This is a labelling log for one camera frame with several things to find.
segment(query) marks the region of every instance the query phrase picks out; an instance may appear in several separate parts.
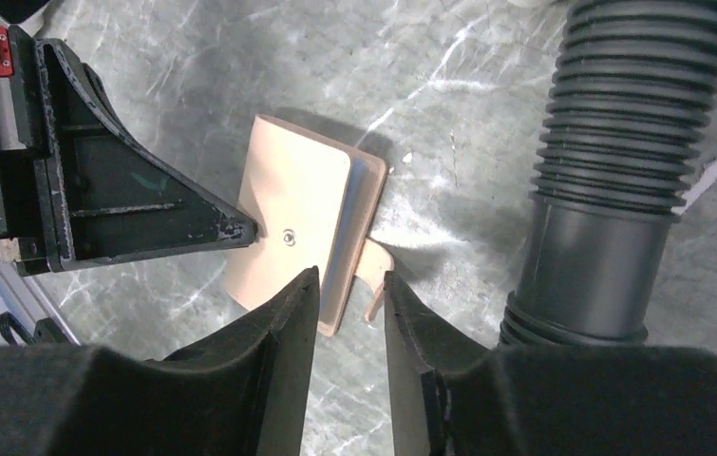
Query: gray marble surface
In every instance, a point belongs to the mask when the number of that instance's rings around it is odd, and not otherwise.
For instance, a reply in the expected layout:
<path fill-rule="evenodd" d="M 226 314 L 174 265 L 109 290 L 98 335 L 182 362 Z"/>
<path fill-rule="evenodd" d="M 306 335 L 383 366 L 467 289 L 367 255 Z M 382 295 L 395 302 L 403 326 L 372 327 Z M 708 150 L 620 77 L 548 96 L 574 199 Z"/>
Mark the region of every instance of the gray marble surface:
<path fill-rule="evenodd" d="M 503 0 L 65 0 L 45 35 L 104 79 L 132 134 L 236 201 L 252 120 L 274 114 L 393 167 L 372 236 L 420 297 L 492 346 L 529 213 L 528 178 L 566 5 Z M 717 157 L 717 112 L 699 164 Z M 225 253 L 41 278 L 84 342 L 159 358 L 243 314 Z M 304 454 L 391 454 L 383 317 L 319 337 Z M 651 340 L 717 352 L 717 185 L 674 229 Z"/>

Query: black cable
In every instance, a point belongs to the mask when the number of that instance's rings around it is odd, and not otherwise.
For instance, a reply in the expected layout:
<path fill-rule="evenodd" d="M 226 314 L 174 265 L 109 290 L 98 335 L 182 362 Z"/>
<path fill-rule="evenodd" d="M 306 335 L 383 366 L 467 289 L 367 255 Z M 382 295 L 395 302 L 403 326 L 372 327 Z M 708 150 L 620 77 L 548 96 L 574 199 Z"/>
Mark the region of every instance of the black cable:
<path fill-rule="evenodd" d="M 1 313 L 0 335 L 3 336 L 3 340 L 8 342 L 9 345 L 19 346 L 20 344 L 18 344 L 17 340 L 14 339 L 14 335 L 11 333 L 12 331 L 17 333 L 17 336 L 26 345 L 31 345 L 33 343 L 33 338 L 31 337 L 30 333 L 26 331 L 25 328 L 23 328 L 23 325 L 22 323 L 20 323 L 20 320 L 18 320 L 14 315 L 9 312 Z"/>

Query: black ribbed hose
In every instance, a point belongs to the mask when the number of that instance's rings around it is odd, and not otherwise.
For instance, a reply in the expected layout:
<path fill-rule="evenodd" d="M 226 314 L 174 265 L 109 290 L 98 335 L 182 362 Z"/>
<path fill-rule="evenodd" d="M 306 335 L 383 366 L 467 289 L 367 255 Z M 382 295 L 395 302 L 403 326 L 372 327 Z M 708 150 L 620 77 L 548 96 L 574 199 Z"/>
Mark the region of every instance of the black ribbed hose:
<path fill-rule="evenodd" d="M 554 83 L 500 342 L 641 343 L 685 161 L 717 91 L 717 0 L 576 2 Z"/>

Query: beige plate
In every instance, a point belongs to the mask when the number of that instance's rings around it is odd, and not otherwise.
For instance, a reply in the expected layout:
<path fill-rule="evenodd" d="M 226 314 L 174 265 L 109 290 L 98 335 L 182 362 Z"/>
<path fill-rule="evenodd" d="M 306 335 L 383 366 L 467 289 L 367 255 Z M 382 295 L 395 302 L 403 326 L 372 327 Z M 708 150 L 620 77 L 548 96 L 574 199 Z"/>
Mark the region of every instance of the beige plate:
<path fill-rule="evenodd" d="M 231 253 L 224 289 L 251 310 L 303 269 L 318 266 L 323 272 L 319 331 L 335 334 L 359 259 L 362 278 L 376 292 L 382 287 L 377 271 L 391 268 L 391 256 L 366 239 L 386 176 L 387 165 L 377 157 L 257 116 L 238 208 L 257 222 L 258 242 Z M 342 222 L 342 215 L 349 219 Z M 376 310 L 375 301 L 370 307 Z"/>

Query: black plastic bracket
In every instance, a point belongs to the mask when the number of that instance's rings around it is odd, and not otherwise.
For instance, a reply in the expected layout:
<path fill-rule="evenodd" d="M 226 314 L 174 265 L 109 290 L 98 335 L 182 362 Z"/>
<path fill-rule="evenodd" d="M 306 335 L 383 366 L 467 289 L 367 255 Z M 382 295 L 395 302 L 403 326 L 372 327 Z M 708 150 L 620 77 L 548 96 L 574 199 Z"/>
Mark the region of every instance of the black plastic bracket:
<path fill-rule="evenodd" d="M 489 351 L 386 279 L 397 456 L 717 456 L 717 357 L 665 348 Z"/>
<path fill-rule="evenodd" d="M 33 334 L 31 335 L 35 344 L 69 344 L 67 336 L 53 321 L 53 318 L 43 318 L 36 322 Z"/>
<path fill-rule="evenodd" d="M 0 262 L 23 276 L 244 247 L 255 223 L 132 138 L 61 40 L 9 28 L 19 150 L 0 150 Z"/>
<path fill-rule="evenodd" d="M 0 348 L 0 454 L 299 454 L 318 304 L 310 269 L 163 361 Z"/>

